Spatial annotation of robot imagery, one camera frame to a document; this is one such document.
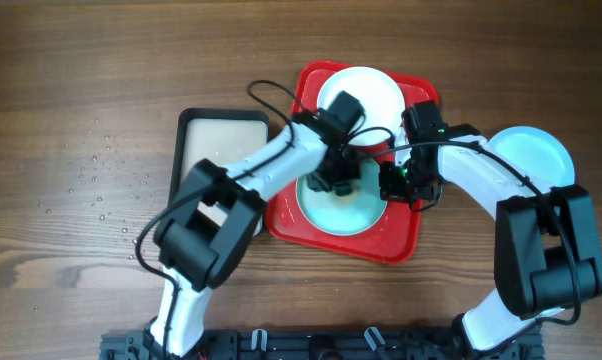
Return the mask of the green yellow scrub sponge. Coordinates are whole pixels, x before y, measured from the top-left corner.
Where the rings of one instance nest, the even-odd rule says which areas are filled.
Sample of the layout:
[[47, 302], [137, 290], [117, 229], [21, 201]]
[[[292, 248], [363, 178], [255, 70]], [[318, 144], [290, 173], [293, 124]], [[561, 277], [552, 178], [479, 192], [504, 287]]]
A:
[[336, 196], [344, 197], [353, 193], [353, 187], [350, 182], [340, 182], [332, 186], [332, 190]]

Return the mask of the light blue round plate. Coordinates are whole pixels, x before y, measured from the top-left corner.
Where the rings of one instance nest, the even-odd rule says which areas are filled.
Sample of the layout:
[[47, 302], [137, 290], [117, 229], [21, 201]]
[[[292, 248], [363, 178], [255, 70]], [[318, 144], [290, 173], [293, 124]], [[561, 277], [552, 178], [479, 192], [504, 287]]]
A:
[[515, 126], [494, 135], [489, 146], [521, 170], [555, 186], [575, 183], [575, 168], [565, 146], [534, 127]]

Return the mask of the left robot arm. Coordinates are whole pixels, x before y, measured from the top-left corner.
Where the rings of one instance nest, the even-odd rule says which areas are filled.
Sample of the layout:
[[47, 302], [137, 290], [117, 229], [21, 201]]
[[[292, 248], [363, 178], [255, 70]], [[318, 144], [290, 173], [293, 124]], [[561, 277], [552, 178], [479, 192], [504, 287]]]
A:
[[327, 108], [287, 119], [282, 133], [255, 154], [228, 165], [198, 161], [170, 200], [143, 229], [159, 248], [167, 296], [148, 332], [160, 359], [180, 359], [203, 333], [213, 289], [236, 269], [268, 201], [304, 178], [311, 190], [351, 193], [359, 161], [344, 152], [363, 116], [345, 91]]

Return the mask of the pale green round plate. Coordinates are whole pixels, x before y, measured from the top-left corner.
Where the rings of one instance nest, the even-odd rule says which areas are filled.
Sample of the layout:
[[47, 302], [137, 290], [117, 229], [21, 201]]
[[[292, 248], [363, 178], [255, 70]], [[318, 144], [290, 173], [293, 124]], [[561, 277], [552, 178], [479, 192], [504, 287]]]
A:
[[379, 165], [365, 160], [362, 176], [353, 180], [353, 192], [338, 196], [334, 192], [315, 192], [307, 176], [299, 178], [296, 198], [304, 217], [315, 228], [336, 236], [352, 236], [370, 229], [384, 214], [387, 201], [380, 198]]

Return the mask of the white round plate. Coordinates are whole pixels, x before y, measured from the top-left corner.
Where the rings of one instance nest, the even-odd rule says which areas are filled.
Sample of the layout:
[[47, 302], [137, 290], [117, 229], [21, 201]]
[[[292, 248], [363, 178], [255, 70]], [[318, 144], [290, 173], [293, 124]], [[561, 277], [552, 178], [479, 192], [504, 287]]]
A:
[[406, 108], [404, 96], [398, 84], [387, 74], [369, 67], [349, 67], [331, 75], [320, 88], [317, 105], [326, 109], [342, 91], [356, 98], [364, 109], [355, 125], [359, 132], [371, 130], [356, 136], [350, 141], [353, 146], [368, 147], [381, 144], [389, 139], [385, 129], [398, 135], [402, 123], [401, 114]]

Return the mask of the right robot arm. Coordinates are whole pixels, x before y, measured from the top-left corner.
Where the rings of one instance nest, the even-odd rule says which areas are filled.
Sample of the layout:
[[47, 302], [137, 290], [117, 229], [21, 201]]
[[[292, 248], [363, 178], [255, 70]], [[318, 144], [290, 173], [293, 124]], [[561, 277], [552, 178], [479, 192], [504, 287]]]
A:
[[575, 324], [583, 303], [602, 295], [602, 248], [588, 191], [523, 169], [473, 126], [444, 123], [433, 101], [412, 105], [402, 120], [410, 157], [382, 164], [381, 198], [424, 212], [452, 183], [495, 221], [495, 288], [454, 319], [443, 351], [481, 359], [544, 324]]

